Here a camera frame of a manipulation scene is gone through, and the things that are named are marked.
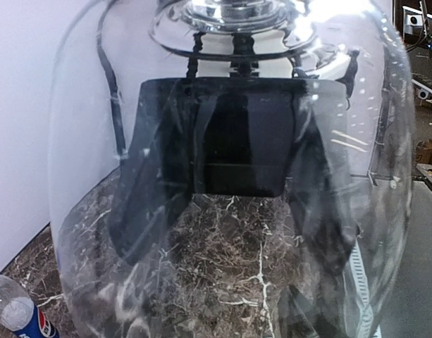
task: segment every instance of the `security camera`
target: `security camera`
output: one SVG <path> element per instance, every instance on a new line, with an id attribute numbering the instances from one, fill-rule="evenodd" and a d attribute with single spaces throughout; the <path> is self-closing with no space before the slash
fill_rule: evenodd
<path id="1" fill-rule="evenodd" d="M 412 27 L 422 27 L 424 22 L 422 20 L 422 15 L 409 15 L 407 16 L 407 25 Z"/>
<path id="2" fill-rule="evenodd" d="M 422 88 L 418 88 L 417 93 L 418 93 L 418 97 L 419 97 L 421 100 L 427 100 L 428 97 L 430 96 L 429 92 L 427 92 L 426 90 L 424 90 L 424 89 L 422 89 Z"/>

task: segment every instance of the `glass dome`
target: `glass dome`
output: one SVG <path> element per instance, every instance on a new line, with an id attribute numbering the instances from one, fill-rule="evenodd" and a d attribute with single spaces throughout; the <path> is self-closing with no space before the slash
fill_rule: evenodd
<path id="1" fill-rule="evenodd" d="M 379 334 L 412 100 L 369 1 L 90 3 L 58 51 L 49 145 L 80 336 Z"/>

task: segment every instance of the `gray surface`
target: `gray surface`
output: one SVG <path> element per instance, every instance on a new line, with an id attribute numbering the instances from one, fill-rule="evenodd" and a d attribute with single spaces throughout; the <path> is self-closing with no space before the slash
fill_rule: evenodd
<path id="1" fill-rule="evenodd" d="M 383 338 L 432 337 L 432 193 L 415 182 L 412 221 Z"/>

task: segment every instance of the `white wall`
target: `white wall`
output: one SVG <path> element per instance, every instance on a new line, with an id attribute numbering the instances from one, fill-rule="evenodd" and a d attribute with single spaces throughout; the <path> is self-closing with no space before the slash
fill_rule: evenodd
<path id="1" fill-rule="evenodd" d="M 0 269 L 48 223 L 47 139 L 58 42 L 86 0 L 0 0 Z"/>

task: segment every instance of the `clear plastic bottle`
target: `clear plastic bottle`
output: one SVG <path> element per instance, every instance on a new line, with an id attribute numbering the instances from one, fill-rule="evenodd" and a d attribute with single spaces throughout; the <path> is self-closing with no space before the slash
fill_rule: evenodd
<path id="1" fill-rule="evenodd" d="M 59 338 L 29 294 L 14 280 L 0 275 L 0 323 L 22 338 Z"/>

